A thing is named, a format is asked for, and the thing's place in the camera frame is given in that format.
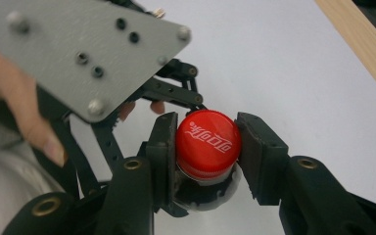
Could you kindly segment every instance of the bottle cap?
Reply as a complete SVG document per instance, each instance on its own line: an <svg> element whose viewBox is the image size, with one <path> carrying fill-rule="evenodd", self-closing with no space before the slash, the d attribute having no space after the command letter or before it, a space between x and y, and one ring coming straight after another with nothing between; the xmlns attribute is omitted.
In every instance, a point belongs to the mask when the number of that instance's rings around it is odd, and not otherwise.
<svg viewBox="0 0 376 235"><path fill-rule="evenodd" d="M236 162L241 150L237 125L226 115L200 110L181 122L176 132L176 160L190 177L219 178Z"/></svg>

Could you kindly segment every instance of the coca-cola logo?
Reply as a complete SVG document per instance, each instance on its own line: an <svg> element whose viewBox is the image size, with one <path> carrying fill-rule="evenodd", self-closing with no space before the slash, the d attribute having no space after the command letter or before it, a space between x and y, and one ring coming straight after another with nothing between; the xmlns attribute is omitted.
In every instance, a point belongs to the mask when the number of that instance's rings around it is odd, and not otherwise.
<svg viewBox="0 0 376 235"><path fill-rule="evenodd" d="M231 141L226 140L221 136L204 129L201 126L198 126L194 121L191 121L189 125L191 131L185 131L184 133L191 135L192 138L206 142L212 145L219 152L224 154L231 149L233 145Z"/></svg>

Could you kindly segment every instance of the white surface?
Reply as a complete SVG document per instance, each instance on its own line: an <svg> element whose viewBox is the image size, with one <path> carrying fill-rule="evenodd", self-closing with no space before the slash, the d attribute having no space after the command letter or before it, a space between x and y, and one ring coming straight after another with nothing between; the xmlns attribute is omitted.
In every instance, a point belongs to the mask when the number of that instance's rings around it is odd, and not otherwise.
<svg viewBox="0 0 376 235"><path fill-rule="evenodd" d="M186 24L192 43L177 56L199 68L205 105L231 118L263 118L289 145L290 155L324 162L344 187L376 202L376 82L312 1L149 1L165 19ZM155 121L146 102L116 130L134 156ZM167 111L184 111L166 106ZM86 152L100 151L75 126ZM102 161L97 175L109 178ZM260 207L242 183L215 211L155 217L156 234L283 234L278 208Z"/></svg>

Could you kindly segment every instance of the finger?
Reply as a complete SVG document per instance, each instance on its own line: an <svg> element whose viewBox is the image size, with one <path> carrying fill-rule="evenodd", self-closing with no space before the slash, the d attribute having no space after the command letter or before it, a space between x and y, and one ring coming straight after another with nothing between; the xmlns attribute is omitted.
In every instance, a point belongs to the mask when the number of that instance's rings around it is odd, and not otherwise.
<svg viewBox="0 0 376 235"><path fill-rule="evenodd" d="M153 101L151 103L151 110L158 115L161 115L165 112L165 103L164 101Z"/></svg>
<svg viewBox="0 0 376 235"><path fill-rule="evenodd" d="M23 138L53 163L63 166L67 160L65 151L49 122L38 111L34 79L20 71L10 76L16 83L10 82L11 87L6 89L4 98Z"/></svg>
<svg viewBox="0 0 376 235"><path fill-rule="evenodd" d="M136 106L135 102L129 102L129 103L122 104L121 107L119 107L118 118L121 121L126 120L127 116L129 116L129 114L133 111L135 106Z"/></svg>

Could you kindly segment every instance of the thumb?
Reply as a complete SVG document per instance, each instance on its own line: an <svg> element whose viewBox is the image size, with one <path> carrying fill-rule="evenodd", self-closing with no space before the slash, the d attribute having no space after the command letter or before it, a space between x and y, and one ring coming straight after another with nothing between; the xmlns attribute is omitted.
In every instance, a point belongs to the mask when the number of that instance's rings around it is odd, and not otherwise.
<svg viewBox="0 0 376 235"><path fill-rule="evenodd" d="M64 148L50 123L38 111L35 80L22 74L22 79L17 81L7 90L4 98L23 138L43 152L54 164L63 166L66 162Z"/></svg>

